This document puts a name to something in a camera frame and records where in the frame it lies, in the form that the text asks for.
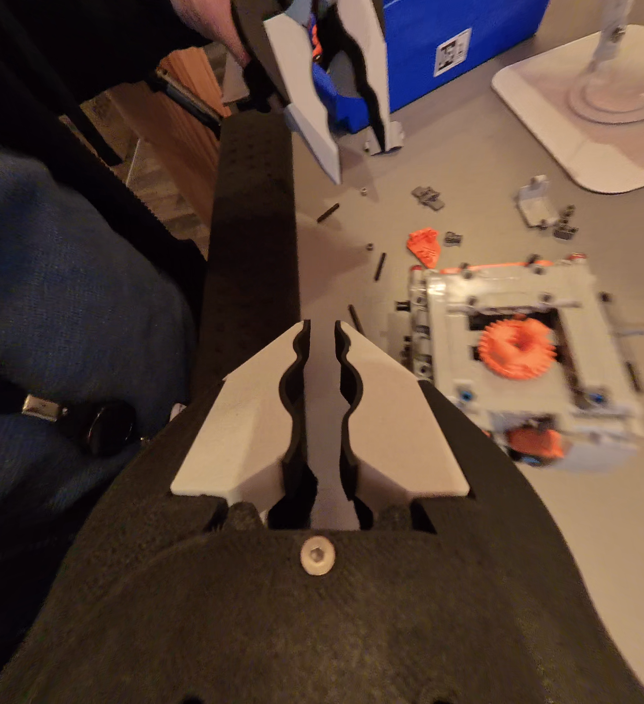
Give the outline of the person's left forearm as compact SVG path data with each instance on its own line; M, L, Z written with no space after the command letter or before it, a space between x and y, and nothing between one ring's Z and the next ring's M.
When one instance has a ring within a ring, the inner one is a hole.
M12 13L46 58L79 59L145 71L170 53L211 43L177 15L170 1L9 1Z

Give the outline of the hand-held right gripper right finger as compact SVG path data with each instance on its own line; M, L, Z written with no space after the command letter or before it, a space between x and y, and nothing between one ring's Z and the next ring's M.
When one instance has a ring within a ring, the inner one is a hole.
M335 322L342 418L339 474L361 530L393 506L464 498L470 486L416 376L343 321Z

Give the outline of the blue bin with square tag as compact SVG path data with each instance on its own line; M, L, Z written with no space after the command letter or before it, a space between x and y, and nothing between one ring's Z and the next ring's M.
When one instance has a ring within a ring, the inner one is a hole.
M377 1L394 112L532 37L548 1Z

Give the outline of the grey orange toy brick assembly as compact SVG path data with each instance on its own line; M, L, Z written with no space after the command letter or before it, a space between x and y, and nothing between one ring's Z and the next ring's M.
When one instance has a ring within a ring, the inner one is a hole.
M514 462L612 470L644 441L643 386L585 255L411 268L403 360Z

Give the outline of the metal key clip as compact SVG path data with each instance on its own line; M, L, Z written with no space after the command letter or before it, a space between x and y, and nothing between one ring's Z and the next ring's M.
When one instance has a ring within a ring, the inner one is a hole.
M21 406L21 415L57 423L65 418L69 409L60 403L27 394Z

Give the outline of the white book stand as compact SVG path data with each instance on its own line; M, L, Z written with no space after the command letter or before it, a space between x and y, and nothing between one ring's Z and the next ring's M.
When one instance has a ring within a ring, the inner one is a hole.
M504 67L493 90L584 189L644 187L644 26L602 32Z

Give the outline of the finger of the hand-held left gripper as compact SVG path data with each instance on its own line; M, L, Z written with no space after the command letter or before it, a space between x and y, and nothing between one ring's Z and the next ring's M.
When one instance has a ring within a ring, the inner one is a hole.
M392 153L404 145L400 122L391 119L387 41L382 1L340 1L339 19L348 57L352 84L365 104L370 128L366 149L370 153Z
M331 11L264 11L262 22L286 93L284 117L291 131L304 141L317 164L335 185L342 183L342 166L336 138L329 127L328 110L313 81L310 19L319 26Z

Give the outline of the black key fob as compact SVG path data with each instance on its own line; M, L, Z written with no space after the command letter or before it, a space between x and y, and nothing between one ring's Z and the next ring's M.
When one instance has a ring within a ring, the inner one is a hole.
M137 413L122 400L99 403L88 417L81 439L85 450L95 457L111 457L121 453L134 439Z

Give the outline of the person's jeans leg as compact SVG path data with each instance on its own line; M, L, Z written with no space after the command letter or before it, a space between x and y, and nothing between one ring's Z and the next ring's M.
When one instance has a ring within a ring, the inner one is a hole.
M0 144L0 540L111 482L185 403L194 322L177 286L43 163ZM21 415L27 394L67 406ZM90 455L95 407L137 413L133 441Z

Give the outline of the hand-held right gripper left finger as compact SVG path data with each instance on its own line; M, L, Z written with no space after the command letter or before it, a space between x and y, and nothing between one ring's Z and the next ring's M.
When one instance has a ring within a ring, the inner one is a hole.
M306 437L310 333L309 320L293 324L223 379L172 495L250 503L274 529L310 527L318 486Z

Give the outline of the orange brick panel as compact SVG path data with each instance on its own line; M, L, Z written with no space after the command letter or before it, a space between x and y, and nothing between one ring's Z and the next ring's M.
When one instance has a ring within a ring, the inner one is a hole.
M426 269L437 268L441 256L439 233L431 227L416 230L408 235L406 247Z

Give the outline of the light grey curved brick panel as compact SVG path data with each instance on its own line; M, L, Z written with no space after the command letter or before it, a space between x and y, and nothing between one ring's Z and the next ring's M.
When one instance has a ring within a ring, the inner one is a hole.
M546 175L536 175L517 192L515 203L529 228L546 230L554 227L559 220L559 215L548 196L549 187L550 181Z

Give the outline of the person's left hand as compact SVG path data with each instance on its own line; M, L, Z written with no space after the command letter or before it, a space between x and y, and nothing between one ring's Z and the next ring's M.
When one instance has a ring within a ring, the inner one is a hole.
M207 40L227 48L236 63L245 68L251 60L234 22L231 1L171 1L187 27Z

